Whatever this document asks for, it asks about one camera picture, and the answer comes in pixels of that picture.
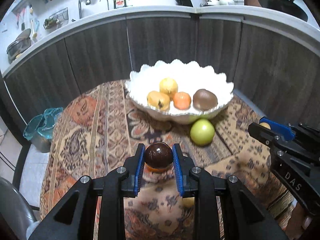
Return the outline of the grey chair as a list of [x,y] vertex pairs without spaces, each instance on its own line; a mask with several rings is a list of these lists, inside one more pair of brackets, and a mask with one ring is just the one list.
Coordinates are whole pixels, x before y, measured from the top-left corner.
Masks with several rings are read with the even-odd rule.
[[1,177],[1,239],[28,239],[37,223],[34,212],[18,189]]

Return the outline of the patterned woven tablecloth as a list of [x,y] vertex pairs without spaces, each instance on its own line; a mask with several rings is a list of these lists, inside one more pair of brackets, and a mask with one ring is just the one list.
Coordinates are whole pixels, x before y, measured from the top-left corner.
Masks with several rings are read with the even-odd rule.
[[[184,155],[213,176],[237,176],[289,239],[298,239],[307,226],[303,209],[270,172],[268,148],[247,131],[260,118],[235,96],[212,120],[216,130],[212,142],[199,147],[190,139],[189,126],[159,122],[138,110],[124,81],[98,85],[74,99],[55,125],[40,215],[45,217],[81,176],[103,177],[134,155],[138,144],[162,141],[180,144]],[[191,239],[194,206],[184,207],[182,199],[172,168],[164,173],[145,169],[139,195],[124,201],[127,239]]]

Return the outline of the small orange mandarin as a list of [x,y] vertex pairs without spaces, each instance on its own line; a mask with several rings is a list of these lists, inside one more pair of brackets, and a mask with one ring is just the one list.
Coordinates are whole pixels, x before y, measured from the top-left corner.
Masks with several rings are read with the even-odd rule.
[[169,169],[172,168],[172,165],[169,165],[169,166],[163,167],[163,168],[154,168],[154,167],[149,166],[148,164],[146,164],[145,166],[146,166],[146,169],[147,169],[149,172],[153,172],[153,173],[164,173],[164,172],[166,172],[167,170],[169,170]]

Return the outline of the dark passion fruit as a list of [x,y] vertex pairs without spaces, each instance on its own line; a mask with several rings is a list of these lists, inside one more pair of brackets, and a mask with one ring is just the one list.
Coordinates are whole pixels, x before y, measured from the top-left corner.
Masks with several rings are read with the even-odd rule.
[[154,169],[166,168],[173,162],[173,153],[164,142],[154,143],[145,150],[145,163]]

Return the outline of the large orange mandarin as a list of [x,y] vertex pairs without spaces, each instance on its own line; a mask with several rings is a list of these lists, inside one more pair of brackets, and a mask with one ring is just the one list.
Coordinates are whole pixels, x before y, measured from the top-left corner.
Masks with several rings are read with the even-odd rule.
[[173,97],[174,107],[179,110],[188,110],[191,106],[191,97],[188,93],[177,92]]

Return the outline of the white scalloped fruit bowl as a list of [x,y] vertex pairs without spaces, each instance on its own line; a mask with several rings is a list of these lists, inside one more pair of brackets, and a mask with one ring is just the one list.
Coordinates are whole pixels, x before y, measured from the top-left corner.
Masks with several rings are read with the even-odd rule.
[[[185,92],[192,98],[199,89],[205,89],[217,97],[217,106],[203,111],[193,105],[180,110],[170,103],[167,111],[149,106],[147,95],[159,91],[160,83],[171,78],[177,83],[178,92]],[[144,64],[140,71],[132,71],[125,81],[128,97],[137,109],[147,113],[157,121],[173,121],[178,124],[191,124],[198,119],[212,119],[227,108],[233,98],[234,83],[227,81],[225,73],[216,73],[212,66],[201,67],[196,61],[183,63],[175,59],[171,63],[157,61],[153,66]]]

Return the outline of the yellow mango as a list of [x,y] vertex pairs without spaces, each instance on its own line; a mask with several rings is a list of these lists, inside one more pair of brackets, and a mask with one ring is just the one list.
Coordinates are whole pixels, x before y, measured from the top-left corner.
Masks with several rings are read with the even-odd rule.
[[158,91],[151,91],[148,94],[147,103],[148,106],[155,107],[160,111],[168,111],[170,109],[170,97]]

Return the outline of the small yellow round fruit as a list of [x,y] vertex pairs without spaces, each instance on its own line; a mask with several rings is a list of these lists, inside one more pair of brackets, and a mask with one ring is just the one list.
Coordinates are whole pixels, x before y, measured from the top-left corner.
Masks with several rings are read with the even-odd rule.
[[194,197],[183,198],[182,204],[186,208],[191,208],[195,205],[195,198]]
[[266,122],[261,122],[259,125],[260,125],[260,126],[263,126],[263,127],[266,128],[266,129],[271,129],[271,126],[270,126],[268,123],[266,123]]

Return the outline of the yellow lemon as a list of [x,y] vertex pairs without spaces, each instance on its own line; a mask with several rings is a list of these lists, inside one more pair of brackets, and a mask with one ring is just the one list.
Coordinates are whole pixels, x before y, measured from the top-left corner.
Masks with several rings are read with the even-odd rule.
[[174,95],[178,92],[178,84],[172,78],[164,78],[159,84],[159,91],[163,94],[166,94],[172,101]]

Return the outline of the green dish soap bottle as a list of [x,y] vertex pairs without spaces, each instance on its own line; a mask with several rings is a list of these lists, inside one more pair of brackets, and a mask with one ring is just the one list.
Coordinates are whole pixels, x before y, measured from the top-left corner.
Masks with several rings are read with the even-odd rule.
[[127,7],[126,0],[114,0],[114,9]]

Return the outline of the stacked pots with lid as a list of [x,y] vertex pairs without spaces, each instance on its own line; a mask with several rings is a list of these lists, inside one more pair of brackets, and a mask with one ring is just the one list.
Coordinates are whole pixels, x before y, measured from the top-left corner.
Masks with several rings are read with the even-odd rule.
[[7,56],[9,63],[12,63],[18,55],[23,53],[31,46],[31,29],[25,29],[17,36],[16,40],[7,47]]

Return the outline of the brown kiwi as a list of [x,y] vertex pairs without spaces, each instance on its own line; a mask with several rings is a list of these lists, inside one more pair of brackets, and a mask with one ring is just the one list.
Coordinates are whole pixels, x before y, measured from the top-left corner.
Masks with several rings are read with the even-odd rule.
[[206,89],[199,89],[193,95],[193,107],[199,111],[208,111],[217,105],[216,95]]

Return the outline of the green apple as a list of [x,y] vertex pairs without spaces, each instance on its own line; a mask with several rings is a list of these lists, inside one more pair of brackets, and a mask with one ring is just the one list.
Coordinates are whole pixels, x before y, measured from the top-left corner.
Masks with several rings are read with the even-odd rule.
[[198,146],[210,144],[215,135],[215,128],[207,119],[199,119],[190,129],[190,138]]

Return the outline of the black frying pan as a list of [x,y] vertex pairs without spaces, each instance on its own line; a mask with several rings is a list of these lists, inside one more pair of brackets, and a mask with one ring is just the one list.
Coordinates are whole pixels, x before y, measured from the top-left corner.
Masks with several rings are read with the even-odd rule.
[[301,7],[296,5],[294,1],[295,0],[258,0],[263,8],[280,11],[307,22],[307,14]]

